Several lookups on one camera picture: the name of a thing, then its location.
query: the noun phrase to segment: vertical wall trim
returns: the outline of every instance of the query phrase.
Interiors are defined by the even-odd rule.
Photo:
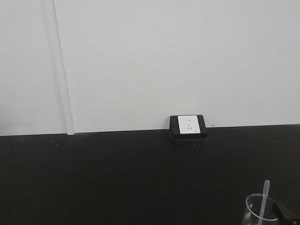
[[[57,39],[59,43],[58,47],[60,51],[60,55],[59,55],[60,58],[57,59],[57,72],[58,72],[58,80],[59,80],[59,86],[61,92],[61,100],[62,100],[64,115],[65,115],[67,134],[73,135],[75,132],[74,132],[73,116],[72,116],[71,103],[70,103],[70,94],[68,90],[66,70],[65,70],[65,64],[64,64],[63,54],[62,54],[60,32],[57,23],[57,15],[56,15],[54,0],[52,0],[52,7],[53,7],[53,14],[54,14],[54,20],[56,26]]]

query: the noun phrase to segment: white wall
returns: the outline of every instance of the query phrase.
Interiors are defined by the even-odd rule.
[[[299,123],[298,0],[55,3],[76,132]],[[0,0],[0,135],[67,132],[54,18]]]
[[[56,0],[76,132],[300,121],[300,1]]]
[[[0,0],[0,135],[66,133],[53,19],[49,0]]]

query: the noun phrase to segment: black object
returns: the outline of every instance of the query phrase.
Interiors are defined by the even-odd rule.
[[[274,202],[272,211],[281,225],[300,225],[300,218],[296,218],[282,203]]]
[[[197,115],[200,133],[181,134],[179,130],[178,116],[170,116],[170,132],[173,139],[205,139],[207,138],[206,126],[202,115]]]
[[[207,132],[185,143],[169,129],[0,137],[0,224],[240,225],[266,179],[300,214],[299,125]]]

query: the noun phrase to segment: black countertop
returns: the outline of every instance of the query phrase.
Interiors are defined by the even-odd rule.
[[[300,126],[0,137],[2,225],[240,225],[248,194],[300,214]]]

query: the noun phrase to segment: power outlet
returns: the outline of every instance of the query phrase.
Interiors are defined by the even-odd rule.
[[[178,124],[179,124],[180,134],[199,134],[200,133],[198,118],[195,115],[178,116]]]

